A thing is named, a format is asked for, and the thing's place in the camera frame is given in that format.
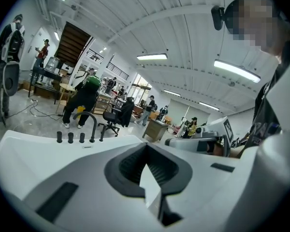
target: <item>gray floor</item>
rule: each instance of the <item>gray floor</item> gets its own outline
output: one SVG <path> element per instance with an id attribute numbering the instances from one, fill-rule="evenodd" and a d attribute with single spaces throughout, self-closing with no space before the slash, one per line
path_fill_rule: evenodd
<path id="1" fill-rule="evenodd" d="M 10 115 L 13 115 L 22 109 L 25 109 L 27 106 L 31 105 L 32 102 L 31 100 L 35 99 L 38 100 L 38 105 L 36 108 L 47 114 L 55 114 L 57 105 L 54 105 L 54 100 L 53 99 L 45 99 L 42 97 L 37 97 L 34 95 L 31 95 L 30 98 L 28 98 L 28 91 L 26 90 L 21 90 L 17 92 L 14 96 L 10 98 Z M 71 118 L 71 123 L 70 123 L 70 128 L 66 129 L 61 121 L 62 117 L 59 117 L 57 115 L 52 116 L 54 119 L 58 119 L 57 121 L 52 120 L 51 118 L 44 116 L 44 117 L 38 117 L 38 116 L 43 116 L 42 113 L 39 113 L 35 109 L 31 109 L 32 115 L 29 111 L 30 108 L 26 109 L 25 111 L 14 115 L 6 120 L 6 128 L 4 125 L 0 122 L 0 140 L 4 133 L 7 130 L 13 130 L 21 133 L 26 133 L 30 135 L 36 135 L 36 136 L 41 136 L 41 137 L 53 137 L 56 138 L 57 136 L 57 131 L 62 131 L 62 137 L 63 138 L 68 138 L 68 133 L 73 132 L 74 133 L 74 138 L 79 138 L 79 135 L 81 132 L 85 133 L 85 138 L 89 139 L 91 136 L 92 128 L 93 128 L 93 120 L 91 118 L 88 118 L 86 124 L 82 129 L 77 128 L 77 121 L 73 120 Z M 63 106 L 59 107 L 58 112 L 61 112 L 63 109 Z M 105 123 L 106 121 L 103 119 L 102 116 L 95 115 L 97 122 L 98 123 Z M 139 138 L 142 138 L 142 135 L 145 131 L 146 127 L 143 127 L 142 125 L 136 125 L 134 123 L 130 123 L 128 127 L 120 127 L 119 135 L 118 136 L 126 136 L 126 135 L 136 135 Z M 96 129 L 96 136 L 95 138 L 99 138 L 101 135 L 101 130 L 102 126 L 97 127 Z M 114 137 L 115 134 L 111 131 L 108 130 L 105 132 L 104 137 Z M 166 131 L 161 143 L 164 143 L 166 139 L 168 138 L 173 138 L 173 136 Z M 145 136 L 145 140 L 148 140 L 151 142 L 151 138 L 148 137 L 147 135 Z"/>

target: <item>door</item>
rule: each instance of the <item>door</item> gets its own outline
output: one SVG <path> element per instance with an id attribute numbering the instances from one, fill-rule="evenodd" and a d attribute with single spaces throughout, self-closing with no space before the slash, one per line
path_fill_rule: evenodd
<path id="1" fill-rule="evenodd" d="M 33 37 L 32 41 L 30 42 L 30 45 L 28 45 L 28 47 L 24 51 L 20 62 L 21 70 L 23 71 L 32 70 L 33 64 L 35 63 L 36 60 L 35 57 L 38 55 L 38 52 L 35 50 L 35 48 L 38 47 L 39 49 L 42 49 L 44 45 L 43 33 L 44 33 L 43 28 L 40 28 L 36 33 L 36 35 Z"/>

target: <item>white sneaker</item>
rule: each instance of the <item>white sneaker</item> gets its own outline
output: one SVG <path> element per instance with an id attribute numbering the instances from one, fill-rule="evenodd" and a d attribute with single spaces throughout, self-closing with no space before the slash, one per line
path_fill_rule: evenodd
<path id="1" fill-rule="evenodd" d="M 65 124 L 65 123 L 62 122 L 62 124 L 64 125 L 65 128 L 67 128 L 67 129 L 70 128 L 70 124 L 69 123 Z"/>

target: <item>staircase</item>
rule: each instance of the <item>staircase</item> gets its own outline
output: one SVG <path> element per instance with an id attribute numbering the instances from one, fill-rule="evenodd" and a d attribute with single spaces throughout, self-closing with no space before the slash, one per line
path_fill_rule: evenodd
<path id="1" fill-rule="evenodd" d="M 86 32 L 67 22 L 55 57 L 59 58 L 62 63 L 68 62 L 69 66 L 75 67 L 90 37 Z"/>

